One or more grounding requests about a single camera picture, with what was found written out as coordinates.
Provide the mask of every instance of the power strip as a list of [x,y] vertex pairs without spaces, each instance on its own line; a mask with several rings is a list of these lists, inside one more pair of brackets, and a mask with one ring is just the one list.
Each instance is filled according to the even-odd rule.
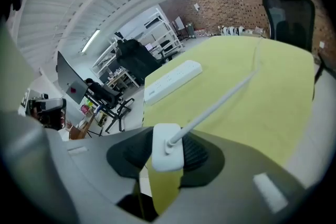
[[146,104],[155,104],[200,73],[202,73],[200,63],[186,60],[145,89],[144,98]]

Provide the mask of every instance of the chair base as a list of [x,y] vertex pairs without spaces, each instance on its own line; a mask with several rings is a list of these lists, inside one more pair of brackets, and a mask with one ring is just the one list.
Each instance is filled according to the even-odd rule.
[[125,129],[122,128],[121,126],[121,120],[124,116],[126,116],[126,114],[128,114],[129,112],[131,112],[131,109],[129,107],[126,106],[127,103],[129,103],[130,101],[134,101],[134,98],[130,98],[127,101],[124,101],[120,104],[120,107],[117,109],[117,113],[112,112],[113,114],[113,120],[111,122],[111,124],[106,128],[106,132],[109,134],[109,130],[110,128],[114,125],[114,123],[116,121],[119,121],[119,131],[120,132],[124,132]]

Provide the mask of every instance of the whiteboard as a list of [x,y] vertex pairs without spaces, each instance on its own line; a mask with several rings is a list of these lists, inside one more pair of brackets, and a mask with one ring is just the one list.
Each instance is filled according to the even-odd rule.
[[182,22],[182,20],[181,20],[180,17],[176,18],[175,22],[176,22],[176,24],[177,24],[179,30],[184,29],[184,24],[183,24],[183,22]]

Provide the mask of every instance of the white power strip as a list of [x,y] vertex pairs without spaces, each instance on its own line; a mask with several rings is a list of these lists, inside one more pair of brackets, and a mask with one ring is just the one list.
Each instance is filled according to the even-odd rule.
[[144,98],[146,104],[155,104],[158,100],[161,100],[200,73],[202,73],[200,63],[186,60],[145,89]]

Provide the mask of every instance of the ceiling light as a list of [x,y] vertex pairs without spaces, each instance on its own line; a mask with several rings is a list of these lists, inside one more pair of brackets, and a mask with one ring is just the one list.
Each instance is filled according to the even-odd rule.
[[94,38],[96,37],[96,35],[97,35],[99,32],[100,32],[100,30],[97,29],[97,30],[93,33],[92,37],[89,39],[89,41],[88,41],[88,42],[86,43],[86,45],[84,46],[82,52],[86,51],[86,49],[90,46],[90,44],[92,43],[92,41],[94,40]]

